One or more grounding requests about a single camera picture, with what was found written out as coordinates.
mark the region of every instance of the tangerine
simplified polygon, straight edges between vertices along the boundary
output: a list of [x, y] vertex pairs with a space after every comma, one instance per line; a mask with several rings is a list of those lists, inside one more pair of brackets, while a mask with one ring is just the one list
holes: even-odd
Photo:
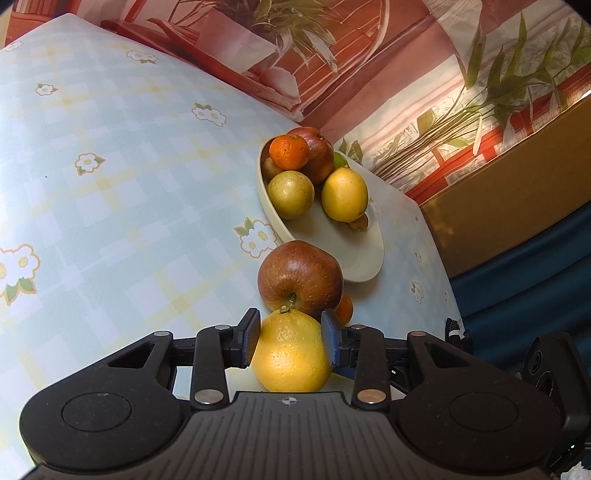
[[299, 170], [308, 163], [310, 147], [299, 135], [285, 134], [275, 137], [269, 145], [269, 156], [282, 170]]
[[347, 325], [353, 317], [353, 301], [345, 292], [343, 292], [339, 306], [335, 308], [335, 313], [343, 325]]

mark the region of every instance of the mandarin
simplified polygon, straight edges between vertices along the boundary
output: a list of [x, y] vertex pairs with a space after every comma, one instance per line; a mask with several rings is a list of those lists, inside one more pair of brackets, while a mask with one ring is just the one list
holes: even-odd
[[269, 146], [269, 156], [282, 170], [299, 170], [308, 163], [310, 147], [299, 135], [285, 134], [275, 137]]

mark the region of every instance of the red apple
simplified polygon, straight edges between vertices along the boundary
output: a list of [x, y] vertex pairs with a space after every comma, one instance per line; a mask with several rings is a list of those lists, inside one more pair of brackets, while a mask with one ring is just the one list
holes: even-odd
[[271, 310], [290, 306], [320, 321], [343, 295], [343, 273], [335, 258], [314, 245], [293, 240], [263, 260], [258, 290]]
[[308, 163], [300, 169], [300, 172], [314, 184], [325, 181], [332, 173], [335, 164], [335, 151], [331, 143], [322, 136], [320, 130], [314, 127], [297, 127], [288, 133], [303, 137], [310, 148]]

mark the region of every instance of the light blue tablecloth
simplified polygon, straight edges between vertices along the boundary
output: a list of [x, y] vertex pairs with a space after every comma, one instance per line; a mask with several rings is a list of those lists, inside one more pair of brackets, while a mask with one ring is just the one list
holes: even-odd
[[[278, 239], [254, 162], [293, 126], [73, 15], [0, 51], [0, 478], [31, 466], [18, 416], [40, 389], [155, 330], [266, 314], [256, 274]], [[443, 336], [459, 312], [420, 210], [366, 180], [385, 261], [346, 285], [353, 321]], [[244, 375], [231, 390], [259, 388]]]

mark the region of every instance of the yellow lemon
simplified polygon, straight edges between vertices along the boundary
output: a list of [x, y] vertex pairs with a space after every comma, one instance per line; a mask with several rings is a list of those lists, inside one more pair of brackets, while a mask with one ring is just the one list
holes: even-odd
[[303, 173], [294, 170], [275, 175], [267, 186], [267, 193], [277, 215], [284, 220], [298, 218], [314, 203], [314, 185]]
[[363, 177], [349, 167], [337, 168], [322, 187], [322, 206], [337, 222], [350, 223], [367, 210], [368, 188]]
[[251, 367], [272, 392], [313, 392], [332, 371], [320, 335], [320, 324], [295, 309], [283, 307], [261, 322], [261, 335]]

